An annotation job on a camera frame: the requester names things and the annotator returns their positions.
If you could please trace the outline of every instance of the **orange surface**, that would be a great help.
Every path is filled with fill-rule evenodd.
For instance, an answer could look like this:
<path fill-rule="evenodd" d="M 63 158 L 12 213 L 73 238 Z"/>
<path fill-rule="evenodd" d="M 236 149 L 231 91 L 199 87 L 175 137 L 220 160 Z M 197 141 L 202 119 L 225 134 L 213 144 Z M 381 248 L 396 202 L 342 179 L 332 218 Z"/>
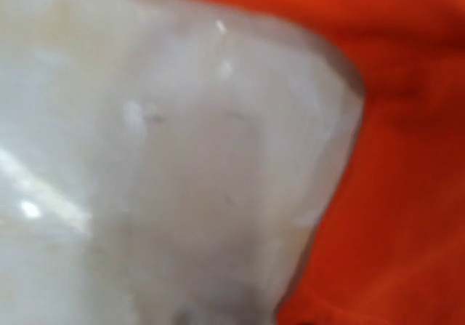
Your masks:
<path fill-rule="evenodd" d="M 465 324 L 465 0 L 214 0 L 332 40 L 367 102 L 280 325 Z"/>

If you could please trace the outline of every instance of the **glossy white surface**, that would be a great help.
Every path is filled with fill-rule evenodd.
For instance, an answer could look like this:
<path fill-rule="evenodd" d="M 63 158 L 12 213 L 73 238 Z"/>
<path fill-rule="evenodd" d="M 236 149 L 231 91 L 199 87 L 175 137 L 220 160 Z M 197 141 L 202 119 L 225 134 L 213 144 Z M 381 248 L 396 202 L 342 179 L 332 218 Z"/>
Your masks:
<path fill-rule="evenodd" d="M 0 0 L 0 324 L 265 324 L 360 90 L 267 17 Z"/>

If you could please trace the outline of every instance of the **white plastic packaging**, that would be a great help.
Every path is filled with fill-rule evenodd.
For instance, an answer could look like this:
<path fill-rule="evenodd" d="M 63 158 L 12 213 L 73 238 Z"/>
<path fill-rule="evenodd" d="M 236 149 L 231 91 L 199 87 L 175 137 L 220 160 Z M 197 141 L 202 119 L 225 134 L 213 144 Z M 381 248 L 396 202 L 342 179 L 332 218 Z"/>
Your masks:
<path fill-rule="evenodd" d="M 0 0 L 0 324 L 269 324 L 362 104 L 270 17 Z"/>

